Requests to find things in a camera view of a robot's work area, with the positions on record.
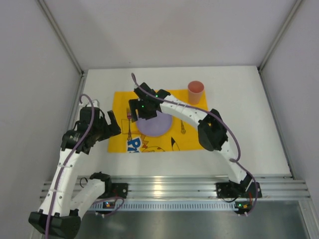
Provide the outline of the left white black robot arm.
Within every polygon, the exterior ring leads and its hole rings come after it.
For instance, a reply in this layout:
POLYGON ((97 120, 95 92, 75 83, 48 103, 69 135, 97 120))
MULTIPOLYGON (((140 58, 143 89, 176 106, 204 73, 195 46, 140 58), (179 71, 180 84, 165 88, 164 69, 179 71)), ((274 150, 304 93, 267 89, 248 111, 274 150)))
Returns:
POLYGON ((103 113, 98 107, 83 107, 73 129, 62 137, 59 162, 48 193, 29 223, 41 234, 73 239, 79 232, 81 220, 97 199, 112 197, 110 175, 92 173, 87 184, 76 195, 73 190, 84 156, 95 143, 121 133, 113 111, 103 113))

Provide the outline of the gold metal spoon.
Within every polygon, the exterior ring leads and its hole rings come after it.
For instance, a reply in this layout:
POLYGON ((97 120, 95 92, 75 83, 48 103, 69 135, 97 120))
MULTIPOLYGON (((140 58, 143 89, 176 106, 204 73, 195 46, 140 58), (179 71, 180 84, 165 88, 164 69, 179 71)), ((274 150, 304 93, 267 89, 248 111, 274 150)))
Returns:
POLYGON ((184 127, 184 123, 183 123, 182 120, 180 121, 180 127, 181 127, 181 131, 180 131, 180 132, 181 132, 182 134, 186 134, 186 130, 185 130, 185 127, 184 127))

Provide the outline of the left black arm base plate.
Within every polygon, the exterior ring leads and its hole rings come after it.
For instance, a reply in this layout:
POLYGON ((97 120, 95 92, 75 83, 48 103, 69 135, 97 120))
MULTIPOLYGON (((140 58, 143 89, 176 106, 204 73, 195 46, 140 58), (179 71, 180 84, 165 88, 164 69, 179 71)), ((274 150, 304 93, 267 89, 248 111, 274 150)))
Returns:
POLYGON ((128 183, 112 183, 111 189, 107 198, 121 197, 126 199, 128 194, 128 183))

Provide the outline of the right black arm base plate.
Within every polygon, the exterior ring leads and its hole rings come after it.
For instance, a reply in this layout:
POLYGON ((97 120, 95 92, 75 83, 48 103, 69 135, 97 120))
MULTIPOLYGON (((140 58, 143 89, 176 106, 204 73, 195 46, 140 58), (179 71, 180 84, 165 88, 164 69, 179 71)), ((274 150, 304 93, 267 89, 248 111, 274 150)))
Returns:
POLYGON ((232 182, 216 183, 216 193, 219 199, 238 199, 238 198, 262 198, 260 184, 251 183, 247 188, 232 182))

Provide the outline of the pink plastic cup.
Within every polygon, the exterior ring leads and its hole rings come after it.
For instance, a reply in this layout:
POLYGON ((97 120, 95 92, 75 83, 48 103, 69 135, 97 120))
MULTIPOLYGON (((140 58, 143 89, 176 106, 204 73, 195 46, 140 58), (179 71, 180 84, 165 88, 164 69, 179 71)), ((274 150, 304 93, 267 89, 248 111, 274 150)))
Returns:
POLYGON ((200 81, 191 81, 188 86, 188 102, 197 105, 204 92, 204 85, 200 81))

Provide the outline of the purple metal fork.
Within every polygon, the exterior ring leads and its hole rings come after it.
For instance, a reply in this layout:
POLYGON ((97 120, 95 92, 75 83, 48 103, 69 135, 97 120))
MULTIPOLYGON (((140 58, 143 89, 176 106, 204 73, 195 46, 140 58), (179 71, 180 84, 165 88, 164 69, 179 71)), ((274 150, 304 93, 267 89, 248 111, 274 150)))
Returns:
POLYGON ((132 133, 131 133, 131 119, 132 119, 132 115, 131 115, 131 110, 130 108, 127 108, 127 119, 128 119, 128 141, 132 140, 132 133))

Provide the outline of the yellow printed cloth placemat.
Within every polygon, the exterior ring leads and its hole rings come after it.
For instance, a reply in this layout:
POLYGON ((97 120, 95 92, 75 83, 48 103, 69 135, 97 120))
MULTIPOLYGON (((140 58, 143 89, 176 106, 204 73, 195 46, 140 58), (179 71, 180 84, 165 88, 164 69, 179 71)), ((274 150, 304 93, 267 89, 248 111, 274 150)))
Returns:
POLYGON ((121 128, 121 134, 109 140, 108 151, 110 153, 146 153, 203 149, 198 142, 196 129, 183 122, 186 134, 182 134, 180 132, 181 120, 176 117, 172 117, 170 130, 159 137, 141 134, 137 128, 137 121, 131 121, 132 140, 128 141, 127 108, 129 107, 129 100, 136 97, 134 92, 115 92, 114 94, 112 110, 121 128))

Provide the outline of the lilac plastic plate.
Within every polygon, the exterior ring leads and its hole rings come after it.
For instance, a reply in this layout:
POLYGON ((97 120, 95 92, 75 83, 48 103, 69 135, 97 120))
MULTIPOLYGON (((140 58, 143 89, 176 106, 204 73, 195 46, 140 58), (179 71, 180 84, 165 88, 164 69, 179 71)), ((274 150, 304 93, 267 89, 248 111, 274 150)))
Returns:
POLYGON ((157 111, 157 116, 152 119, 137 120, 137 128, 143 135, 159 137, 166 134, 172 126, 172 116, 157 111))

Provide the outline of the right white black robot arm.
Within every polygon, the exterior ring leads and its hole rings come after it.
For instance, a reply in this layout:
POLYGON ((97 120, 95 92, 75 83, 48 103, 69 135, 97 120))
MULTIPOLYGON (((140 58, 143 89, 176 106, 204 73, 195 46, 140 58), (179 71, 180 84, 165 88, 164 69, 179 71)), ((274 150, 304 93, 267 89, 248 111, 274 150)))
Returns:
POLYGON ((204 149, 222 156, 229 181, 216 183, 218 198, 262 196, 259 183, 239 164, 241 154, 233 152, 228 138, 234 134, 217 110, 207 111, 190 106, 163 89, 154 91, 146 83, 136 85, 134 92, 138 98, 129 101, 134 121, 150 120, 157 117, 159 112, 171 115, 197 130, 199 144, 204 149))

